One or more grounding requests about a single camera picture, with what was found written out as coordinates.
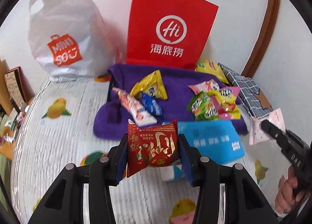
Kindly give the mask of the person's right hand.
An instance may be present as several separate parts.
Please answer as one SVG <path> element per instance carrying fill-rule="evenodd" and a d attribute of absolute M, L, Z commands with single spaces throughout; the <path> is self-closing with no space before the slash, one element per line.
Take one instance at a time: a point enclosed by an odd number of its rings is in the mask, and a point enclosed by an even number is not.
<path fill-rule="evenodd" d="M 278 216 L 286 215 L 295 206 L 305 205 L 308 198 L 311 196 L 311 193 L 308 192 L 299 192 L 296 196 L 293 194 L 298 186 L 298 179 L 295 176 L 295 170 L 293 166 L 288 168 L 287 178 L 282 175 L 278 184 L 278 193 L 275 198 L 274 211 Z"/>

